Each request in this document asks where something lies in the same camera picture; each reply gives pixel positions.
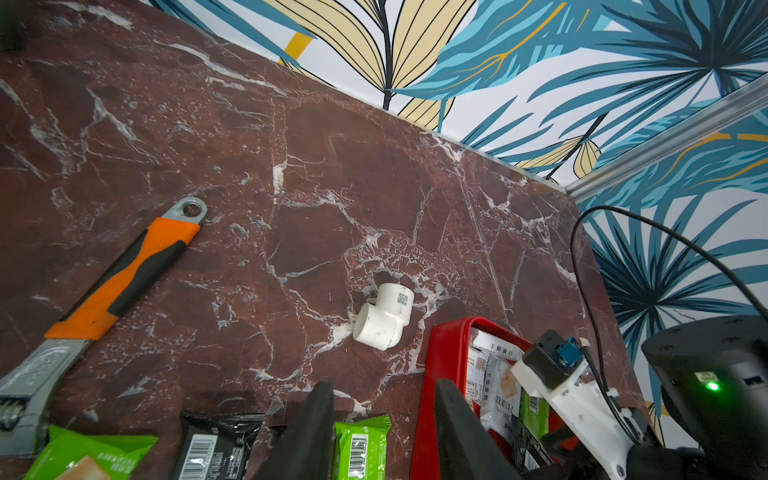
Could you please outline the white cookie packet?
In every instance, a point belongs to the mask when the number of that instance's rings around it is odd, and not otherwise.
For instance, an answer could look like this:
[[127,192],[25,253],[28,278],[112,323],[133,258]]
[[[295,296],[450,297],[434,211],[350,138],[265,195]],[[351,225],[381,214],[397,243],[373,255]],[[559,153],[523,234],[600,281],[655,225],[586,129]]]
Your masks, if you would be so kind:
[[467,360],[465,398],[478,409],[482,426],[512,445],[519,420],[522,387],[511,372],[523,349],[473,327]]

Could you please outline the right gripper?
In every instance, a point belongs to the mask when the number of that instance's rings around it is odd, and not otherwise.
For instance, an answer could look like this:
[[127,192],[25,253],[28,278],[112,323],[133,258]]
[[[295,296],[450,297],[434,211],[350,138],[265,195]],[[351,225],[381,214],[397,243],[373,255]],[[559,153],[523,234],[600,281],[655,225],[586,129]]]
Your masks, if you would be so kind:
[[514,460],[510,479],[627,479],[625,465],[597,460],[558,414],[546,421],[549,432],[537,439],[518,417],[511,418]]

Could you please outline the white plastic pipe elbow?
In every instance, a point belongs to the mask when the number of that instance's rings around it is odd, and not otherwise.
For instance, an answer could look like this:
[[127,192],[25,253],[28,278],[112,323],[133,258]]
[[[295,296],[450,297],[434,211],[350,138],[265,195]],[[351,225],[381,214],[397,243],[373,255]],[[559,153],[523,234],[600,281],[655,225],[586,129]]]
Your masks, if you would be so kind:
[[365,303],[354,322],[355,341],[386,351],[396,346],[410,323],[414,292],[402,285],[379,286],[374,304]]

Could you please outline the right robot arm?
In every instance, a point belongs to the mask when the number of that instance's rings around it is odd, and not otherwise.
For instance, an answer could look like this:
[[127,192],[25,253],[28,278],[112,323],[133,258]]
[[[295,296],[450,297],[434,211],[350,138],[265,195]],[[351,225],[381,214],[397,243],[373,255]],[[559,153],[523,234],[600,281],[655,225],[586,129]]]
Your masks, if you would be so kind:
[[546,332],[512,367],[563,429],[542,438],[559,465],[541,479],[764,479],[767,476],[767,322],[725,316],[647,339],[642,352],[659,377],[669,415],[695,448],[664,448],[640,417],[622,409],[576,339]]

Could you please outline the red storage box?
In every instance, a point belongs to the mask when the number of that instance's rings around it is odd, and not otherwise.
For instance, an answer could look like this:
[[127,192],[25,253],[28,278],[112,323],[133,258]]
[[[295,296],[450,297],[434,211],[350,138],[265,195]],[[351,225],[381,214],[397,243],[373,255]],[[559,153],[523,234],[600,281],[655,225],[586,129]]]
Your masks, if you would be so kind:
[[543,445],[564,424],[512,373],[531,342],[482,317],[430,335],[410,476],[413,479],[567,479],[576,441]]

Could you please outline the black cookie packet barcode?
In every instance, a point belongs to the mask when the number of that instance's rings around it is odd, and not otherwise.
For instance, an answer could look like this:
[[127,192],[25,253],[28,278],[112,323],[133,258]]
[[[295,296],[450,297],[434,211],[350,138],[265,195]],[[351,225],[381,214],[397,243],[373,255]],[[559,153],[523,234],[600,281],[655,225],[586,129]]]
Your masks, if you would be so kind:
[[171,479],[243,479],[251,450],[264,424],[261,413],[180,415],[183,439]]

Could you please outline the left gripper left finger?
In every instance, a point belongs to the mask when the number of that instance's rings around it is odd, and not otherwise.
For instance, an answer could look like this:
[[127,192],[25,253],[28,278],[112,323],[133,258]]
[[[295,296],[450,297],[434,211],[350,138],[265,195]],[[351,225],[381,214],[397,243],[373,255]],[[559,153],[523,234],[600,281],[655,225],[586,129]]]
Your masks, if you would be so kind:
[[334,389],[310,392],[254,479],[329,479],[333,460]]

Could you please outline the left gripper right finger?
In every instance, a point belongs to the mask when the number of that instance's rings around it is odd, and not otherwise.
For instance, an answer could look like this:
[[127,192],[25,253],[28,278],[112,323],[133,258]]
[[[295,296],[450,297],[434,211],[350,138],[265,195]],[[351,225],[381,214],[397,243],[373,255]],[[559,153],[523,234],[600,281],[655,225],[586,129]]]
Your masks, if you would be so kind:
[[510,479],[510,464],[470,410],[454,382],[435,384],[434,417],[440,478]]

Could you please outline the green cookie packet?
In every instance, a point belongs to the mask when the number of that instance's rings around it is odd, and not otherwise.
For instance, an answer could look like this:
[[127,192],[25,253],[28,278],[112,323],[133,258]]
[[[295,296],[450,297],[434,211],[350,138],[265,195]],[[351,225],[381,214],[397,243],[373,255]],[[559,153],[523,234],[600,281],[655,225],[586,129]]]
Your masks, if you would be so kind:
[[84,435],[51,426],[49,443],[24,479],[129,479],[158,438]]
[[388,415],[359,422],[334,424],[333,473],[337,480],[384,480],[387,435],[392,423]]

